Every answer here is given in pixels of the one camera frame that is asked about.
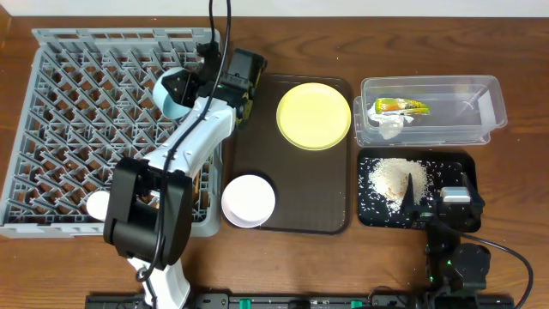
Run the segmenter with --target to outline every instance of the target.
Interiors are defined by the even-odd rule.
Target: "white crumpled plastic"
[[[375,104],[371,105],[367,114],[369,119],[379,123],[379,133],[386,140],[391,139],[402,132],[404,120],[406,120],[407,123],[413,121],[412,116],[376,114]]]

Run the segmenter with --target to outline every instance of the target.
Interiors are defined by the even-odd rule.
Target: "gray plastic dish rack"
[[[101,235],[87,198],[108,190],[124,156],[142,158],[178,123],[152,89],[162,72],[199,65],[209,28],[34,29],[40,44],[0,200],[0,235]],[[215,32],[219,42],[220,34]],[[202,167],[191,236],[220,228],[221,146]],[[151,197],[147,203],[157,203]]]

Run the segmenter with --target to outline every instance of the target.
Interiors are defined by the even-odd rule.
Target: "green connector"
[[[351,309],[362,307],[362,301],[360,300],[351,300]]]
[[[251,300],[240,300],[240,309],[251,309]]]

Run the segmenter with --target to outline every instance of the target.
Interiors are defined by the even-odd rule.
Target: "black tray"
[[[341,79],[262,76],[248,124],[236,134],[230,179],[254,173],[273,185],[274,212],[259,228],[338,234],[352,217],[353,128],[337,145],[322,151],[303,150],[287,141],[276,123],[276,108],[288,90],[305,82],[329,85],[351,101],[351,88]]]
[[[379,159],[402,158],[420,162],[432,176],[433,185],[428,187],[429,194],[419,202],[425,210],[426,201],[445,186],[462,186],[462,174],[465,173],[471,185],[477,190],[477,179],[473,158],[465,152],[439,152],[422,148],[367,148],[359,153],[359,220],[370,227],[417,228],[414,218],[401,213],[390,214],[387,200],[369,188],[369,172]],[[464,232],[476,232],[480,220],[468,222],[466,227],[455,227]]]

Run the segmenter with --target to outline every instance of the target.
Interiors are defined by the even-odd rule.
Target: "yellow plate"
[[[351,109],[339,91],[321,83],[306,83],[284,94],[276,123],[292,144],[323,150],[345,137],[351,126]]]

